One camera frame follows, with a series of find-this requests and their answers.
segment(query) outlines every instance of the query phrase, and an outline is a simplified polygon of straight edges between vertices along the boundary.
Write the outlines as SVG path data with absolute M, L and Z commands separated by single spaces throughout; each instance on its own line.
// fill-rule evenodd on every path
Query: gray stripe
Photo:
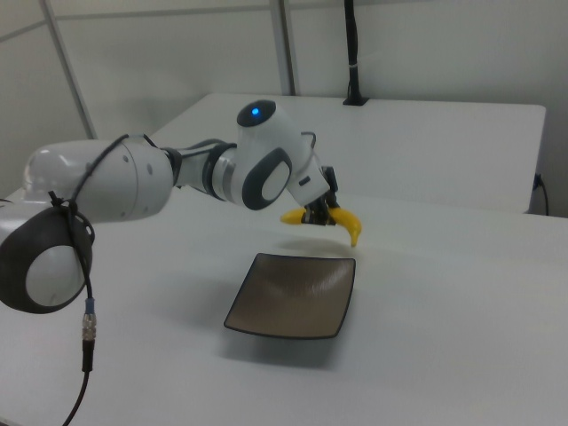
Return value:
M 278 71 L 280 74 L 280 88 L 282 95 L 294 95 L 294 80 L 289 66 L 288 34 L 286 30 L 286 17 L 283 14 L 283 0 L 270 0 L 272 15 L 272 32 L 274 33 L 274 47 Z
M 85 13 L 76 15 L 58 16 L 56 20 L 103 20 L 111 18 L 140 18 L 140 17 L 156 17 L 156 16 L 174 16 L 174 15 L 200 15 L 205 13 L 224 13 L 224 12 L 255 12 L 268 11 L 269 5 L 266 6 L 234 6 L 234 7 L 204 7 L 202 9 L 172 9 L 158 11 L 143 12 L 110 12 L 110 13 Z
M 231 182 L 233 181 L 233 173 L 234 173 L 235 164 L 234 162 L 230 161 L 227 164 L 225 169 L 225 174 L 223 175 L 223 193 L 227 201 L 232 202 L 233 204 L 234 199 L 233 195 L 231 194 Z
M 292 84 L 292 95 L 300 96 L 300 88 L 298 87 L 300 79 L 298 77 L 298 66 L 296 63 L 296 48 L 294 46 L 294 33 L 292 31 L 292 17 L 290 16 L 290 2 L 281 0 L 282 19 L 285 25 L 286 37 L 286 54 L 288 59 L 288 72 Z
M 404 4 L 404 3 L 424 3 L 431 2 L 432 0 L 357 0 L 355 7 L 358 6 L 376 6 L 382 4 Z M 294 11 L 302 9 L 328 9 L 328 8 L 344 8 L 342 0 L 327 0 L 326 2 L 310 2 L 300 4 L 289 4 L 289 8 Z
M 73 101 L 75 102 L 77 112 L 81 117 L 81 122 L 83 123 L 83 127 L 85 128 L 87 138 L 94 139 L 97 137 L 97 134 L 92 125 L 91 118 L 89 117 L 83 96 L 79 91 L 79 84 L 77 83 L 75 75 L 73 74 L 73 70 L 71 69 L 69 57 L 63 47 L 63 39 L 61 37 L 61 34 L 59 33 L 59 28 L 55 24 L 53 9 L 51 8 L 51 5 L 47 2 L 47 0 L 40 0 L 39 3 L 42 6 L 42 12 L 45 17 L 47 27 L 50 30 L 51 39 L 53 40 L 53 44 L 55 45 L 55 50 L 57 51 L 57 54 L 59 56 L 59 62 L 63 67 L 63 73 L 67 78 L 67 84 L 69 85 L 69 89 L 71 90 L 71 95 L 73 96 Z
M 35 24 L 31 24 L 31 25 L 28 25 L 27 27 L 17 29 L 15 31 L 12 31 L 11 33 L 8 33 L 8 34 L 5 34 L 5 35 L 0 35 L 0 43 L 5 42 L 6 40 L 10 40 L 11 38 L 14 38 L 14 37 L 17 37 L 17 36 L 21 36 L 22 34 L 25 34 L 28 31 L 31 31 L 32 29 L 40 28 L 43 24 L 45 24 L 45 20 L 40 20 L 39 22 L 36 22 Z

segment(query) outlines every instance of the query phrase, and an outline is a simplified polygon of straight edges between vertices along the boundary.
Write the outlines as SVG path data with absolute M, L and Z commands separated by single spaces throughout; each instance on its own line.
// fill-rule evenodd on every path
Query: metal connector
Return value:
M 97 337 L 97 315 L 85 313 L 83 315 L 83 340 L 93 342 Z

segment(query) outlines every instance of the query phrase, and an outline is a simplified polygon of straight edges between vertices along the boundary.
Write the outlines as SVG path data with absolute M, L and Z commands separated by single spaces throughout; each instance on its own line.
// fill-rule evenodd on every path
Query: white wall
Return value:
M 210 92 L 287 91 L 272 1 L 51 4 L 99 138 L 153 133 Z
M 0 196 L 21 187 L 39 147 L 86 138 L 36 0 L 0 2 Z
M 364 95 L 545 106 L 538 170 L 551 213 L 568 217 L 568 1 L 355 4 Z M 343 1 L 291 0 L 289 18 L 296 92 L 344 97 L 349 77 Z M 532 210 L 543 211 L 540 192 Z

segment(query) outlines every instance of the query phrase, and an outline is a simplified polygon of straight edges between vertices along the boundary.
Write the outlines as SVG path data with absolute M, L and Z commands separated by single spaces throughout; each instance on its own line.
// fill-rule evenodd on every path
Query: cable connector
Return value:
M 85 300 L 85 314 L 83 315 L 83 371 L 92 371 L 93 352 L 95 351 L 95 338 L 97 337 L 97 315 L 95 314 L 95 299 L 89 297 Z

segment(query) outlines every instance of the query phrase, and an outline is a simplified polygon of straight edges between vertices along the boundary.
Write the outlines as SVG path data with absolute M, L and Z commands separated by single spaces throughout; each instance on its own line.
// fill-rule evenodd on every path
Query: toy banana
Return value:
M 349 210 L 342 209 L 341 207 L 329 208 L 328 211 L 331 220 L 328 220 L 324 225 L 338 224 L 343 226 L 351 236 L 351 246 L 355 247 L 363 229 L 359 218 Z M 309 222 L 309 218 L 306 218 L 306 213 L 307 209 L 290 210 L 288 213 L 282 215 L 280 221 L 289 225 L 312 223 Z

